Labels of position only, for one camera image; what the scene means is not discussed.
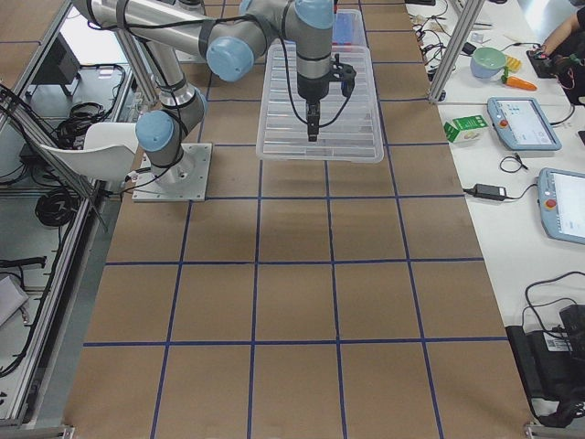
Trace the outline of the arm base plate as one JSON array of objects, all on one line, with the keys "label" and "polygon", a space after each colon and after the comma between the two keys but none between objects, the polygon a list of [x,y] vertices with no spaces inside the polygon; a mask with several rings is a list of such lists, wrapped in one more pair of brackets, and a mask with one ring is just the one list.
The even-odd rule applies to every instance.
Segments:
[{"label": "arm base plate", "polygon": [[137,189],[133,191],[135,202],[204,201],[207,192],[213,144],[181,144],[181,160],[164,170],[152,167],[147,153],[143,153],[141,167],[150,167],[138,175]]}]

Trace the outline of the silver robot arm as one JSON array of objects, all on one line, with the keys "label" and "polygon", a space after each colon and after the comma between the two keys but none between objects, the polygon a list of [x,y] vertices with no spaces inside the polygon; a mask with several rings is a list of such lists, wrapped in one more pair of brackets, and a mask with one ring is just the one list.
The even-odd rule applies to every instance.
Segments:
[{"label": "silver robot arm", "polygon": [[356,72],[332,53],[335,6],[331,1],[243,1],[236,16],[208,16],[201,1],[76,1],[90,27],[125,33],[143,53],[159,90],[159,107],[135,126],[151,164],[151,181],[180,185],[193,159],[182,143],[204,120],[204,92],[190,75],[226,82],[246,76],[274,40],[295,44],[296,85],[305,101],[308,139],[323,128],[321,101],[333,82],[349,98]]}]

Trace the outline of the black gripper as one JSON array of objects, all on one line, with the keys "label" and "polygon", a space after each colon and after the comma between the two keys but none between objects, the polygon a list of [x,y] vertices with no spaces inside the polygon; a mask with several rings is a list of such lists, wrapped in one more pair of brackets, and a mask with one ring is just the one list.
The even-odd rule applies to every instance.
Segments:
[{"label": "black gripper", "polygon": [[318,139],[320,125],[320,104],[318,102],[327,96],[330,84],[339,82],[342,95],[349,99],[355,88],[355,78],[354,67],[342,63],[338,54],[327,60],[325,73],[316,79],[307,78],[301,73],[297,74],[298,94],[307,102],[305,115],[309,142]]}]

